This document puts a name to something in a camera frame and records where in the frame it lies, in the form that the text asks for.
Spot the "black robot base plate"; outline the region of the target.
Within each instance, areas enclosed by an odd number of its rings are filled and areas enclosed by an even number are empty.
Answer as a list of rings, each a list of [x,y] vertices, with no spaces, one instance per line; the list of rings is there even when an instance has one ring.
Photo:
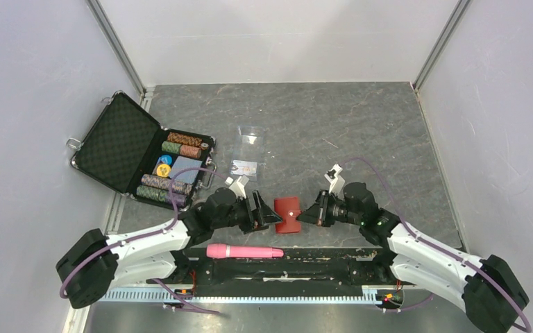
[[[397,286],[388,262],[377,248],[286,248],[274,259],[212,259],[189,248],[162,282],[195,296],[356,296],[363,286]]]

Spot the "clear plastic card box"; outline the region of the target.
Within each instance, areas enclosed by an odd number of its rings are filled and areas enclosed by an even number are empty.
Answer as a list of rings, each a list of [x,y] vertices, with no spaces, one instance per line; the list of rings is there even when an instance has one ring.
[[[258,181],[260,166],[264,161],[264,128],[238,126],[230,163],[230,174],[246,176]]]

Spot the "red leather card holder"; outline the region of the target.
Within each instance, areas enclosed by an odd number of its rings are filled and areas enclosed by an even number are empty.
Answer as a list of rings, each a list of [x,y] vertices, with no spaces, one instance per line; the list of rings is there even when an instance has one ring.
[[[276,234],[296,234],[301,231],[301,222],[297,220],[301,213],[299,197],[275,198],[274,210],[282,218],[276,224]]]

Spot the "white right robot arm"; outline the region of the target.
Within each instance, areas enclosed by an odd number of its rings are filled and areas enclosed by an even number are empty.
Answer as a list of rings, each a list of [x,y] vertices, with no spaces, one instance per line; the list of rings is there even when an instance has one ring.
[[[496,255],[481,258],[429,238],[378,206],[363,182],[328,190],[297,219],[320,227],[349,223],[371,244],[382,248],[373,274],[382,283],[395,279],[417,285],[461,309],[482,332],[508,332],[530,299],[508,263]]]

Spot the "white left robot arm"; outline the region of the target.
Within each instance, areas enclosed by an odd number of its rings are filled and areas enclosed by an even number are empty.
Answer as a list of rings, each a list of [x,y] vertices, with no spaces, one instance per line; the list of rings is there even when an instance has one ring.
[[[249,233],[281,222],[259,191],[244,198],[222,187],[206,201],[154,227],[111,236],[92,229],[56,264],[62,282],[59,294],[80,309],[115,287],[152,279],[183,282],[190,274],[183,250],[211,239],[216,229],[238,227]]]

